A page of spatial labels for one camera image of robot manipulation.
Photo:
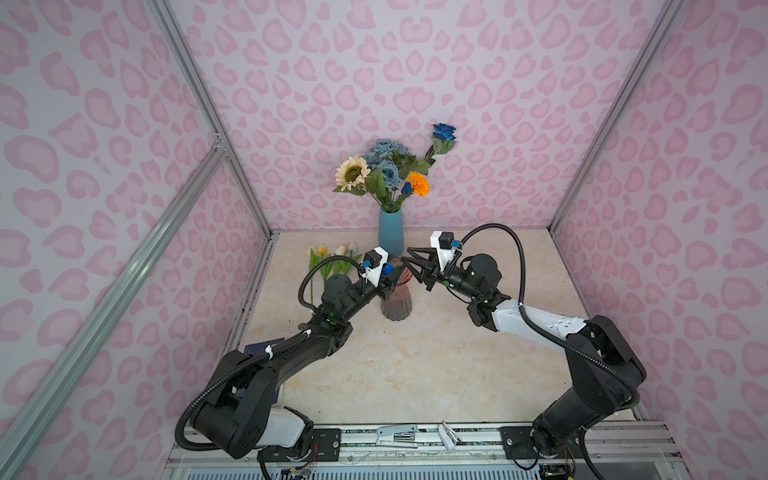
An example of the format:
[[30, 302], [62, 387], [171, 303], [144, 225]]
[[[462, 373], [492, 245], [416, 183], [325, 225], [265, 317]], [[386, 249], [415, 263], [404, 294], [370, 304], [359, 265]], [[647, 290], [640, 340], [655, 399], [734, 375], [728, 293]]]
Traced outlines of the red glass vase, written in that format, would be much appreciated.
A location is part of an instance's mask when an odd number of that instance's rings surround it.
[[408, 287], [412, 273], [405, 266], [398, 265], [398, 268], [401, 272], [395, 289], [388, 299], [381, 302], [381, 312], [390, 321], [405, 320], [413, 308], [413, 300]]

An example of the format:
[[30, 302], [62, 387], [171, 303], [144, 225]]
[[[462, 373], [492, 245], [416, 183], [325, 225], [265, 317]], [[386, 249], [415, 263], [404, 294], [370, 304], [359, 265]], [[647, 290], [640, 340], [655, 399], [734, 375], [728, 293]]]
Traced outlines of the teal ceramic vase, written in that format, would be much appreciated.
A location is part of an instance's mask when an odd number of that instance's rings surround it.
[[405, 250], [403, 214], [396, 212], [379, 212], [378, 245], [388, 252], [390, 257], [398, 257]]

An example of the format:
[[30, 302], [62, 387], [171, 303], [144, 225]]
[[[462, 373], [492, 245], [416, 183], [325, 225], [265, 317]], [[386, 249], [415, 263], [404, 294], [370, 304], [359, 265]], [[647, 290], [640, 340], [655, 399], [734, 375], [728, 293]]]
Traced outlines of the orange carnation stem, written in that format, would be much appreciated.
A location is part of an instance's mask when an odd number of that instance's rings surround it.
[[410, 195], [407, 198], [404, 198], [400, 195], [398, 199], [400, 205], [402, 205], [408, 198], [410, 198], [413, 195], [423, 198], [428, 196], [431, 191], [431, 186], [427, 180], [427, 177], [421, 173], [418, 173], [418, 172], [410, 173], [405, 180], [405, 183], [406, 182], [410, 182], [412, 184], [414, 188], [414, 192], [412, 195]]

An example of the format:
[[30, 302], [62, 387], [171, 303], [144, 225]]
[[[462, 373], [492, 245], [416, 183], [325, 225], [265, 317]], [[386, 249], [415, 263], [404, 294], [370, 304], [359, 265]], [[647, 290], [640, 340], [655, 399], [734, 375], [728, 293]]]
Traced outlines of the dusty blue rose bouquet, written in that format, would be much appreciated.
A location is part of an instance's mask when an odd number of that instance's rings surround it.
[[379, 206], [381, 210], [386, 212], [401, 210], [405, 203], [400, 205], [398, 201], [401, 189], [408, 175], [414, 172], [417, 160], [422, 157], [413, 154], [407, 147], [395, 140], [376, 142], [364, 156], [372, 169], [381, 171], [388, 189], [389, 199], [384, 208]]

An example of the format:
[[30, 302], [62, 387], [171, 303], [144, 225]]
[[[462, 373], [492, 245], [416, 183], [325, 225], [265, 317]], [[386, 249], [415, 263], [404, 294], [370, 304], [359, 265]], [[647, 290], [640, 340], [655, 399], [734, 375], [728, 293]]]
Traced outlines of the cream sunflower stem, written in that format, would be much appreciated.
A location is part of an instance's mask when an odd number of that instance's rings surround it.
[[335, 193], [351, 194], [357, 197], [371, 196], [384, 208], [389, 199], [388, 189], [379, 169], [372, 169], [360, 156], [348, 157], [335, 173]]

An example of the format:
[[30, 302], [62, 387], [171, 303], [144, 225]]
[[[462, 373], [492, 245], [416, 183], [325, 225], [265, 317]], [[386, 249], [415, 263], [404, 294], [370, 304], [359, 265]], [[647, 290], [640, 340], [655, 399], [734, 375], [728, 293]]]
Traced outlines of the blue rose stem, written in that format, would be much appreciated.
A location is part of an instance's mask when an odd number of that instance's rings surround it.
[[450, 153], [455, 145], [456, 128], [444, 123], [434, 124], [431, 145], [428, 147], [424, 156], [417, 160], [414, 172], [427, 175], [431, 167], [435, 164], [436, 157]]

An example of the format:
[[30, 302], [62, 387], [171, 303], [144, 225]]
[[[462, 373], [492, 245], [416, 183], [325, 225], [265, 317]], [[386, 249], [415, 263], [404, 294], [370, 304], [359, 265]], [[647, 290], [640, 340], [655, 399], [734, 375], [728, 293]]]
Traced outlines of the white tulip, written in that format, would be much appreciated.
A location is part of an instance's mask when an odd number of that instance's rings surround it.
[[310, 302], [314, 303], [313, 274], [312, 274], [312, 271], [315, 268], [315, 266], [317, 265], [318, 260], [319, 260], [318, 251], [317, 251], [317, 248], [314, 245], [309, 247], [309, 249], [308, 249], [308, 257], [309, 257], [309, 262], [308, 262], [308, 274], [309, 274], [308, 288], [309, 288], [309, 291], [310, 291]]

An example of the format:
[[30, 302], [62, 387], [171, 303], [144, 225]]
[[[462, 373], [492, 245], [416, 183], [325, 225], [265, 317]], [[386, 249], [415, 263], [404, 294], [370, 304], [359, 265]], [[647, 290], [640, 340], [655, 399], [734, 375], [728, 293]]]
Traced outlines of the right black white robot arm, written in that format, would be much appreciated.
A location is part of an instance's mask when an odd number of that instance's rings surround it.
[[647, 372], [612, 320], [567, 317], [525, 306], [498, 288], [502, 274], [487, 254], [457, 266], [434, 247], [410, 248], [402, 262], [430, 290], [439, 284], [459, 295], [473, 324], [561, 350], [571, 386], [532, 422], [532, 448], [544, 458], [607, 417], [634, 408]]

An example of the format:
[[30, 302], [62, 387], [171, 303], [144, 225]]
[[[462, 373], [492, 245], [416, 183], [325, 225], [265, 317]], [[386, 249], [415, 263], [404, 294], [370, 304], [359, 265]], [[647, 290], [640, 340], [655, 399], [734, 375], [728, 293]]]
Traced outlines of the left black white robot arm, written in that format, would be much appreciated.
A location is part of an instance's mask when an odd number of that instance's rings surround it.
[[219, 362], [203, 391], [180, 415], [174, 437], [188, 451], [222, 450], [240, 459], [259, 447], [276, 446], [268, 432], [279, 387], [311, 363], [333, 355], [350, 337], [351, 319], [374, 298], [394, 292], [403, 268], [380, 276], [377, 285], [353, 283], [337, 274], [327, 280], [319, 306], [296, 335], [257, 355], [239, 350]]

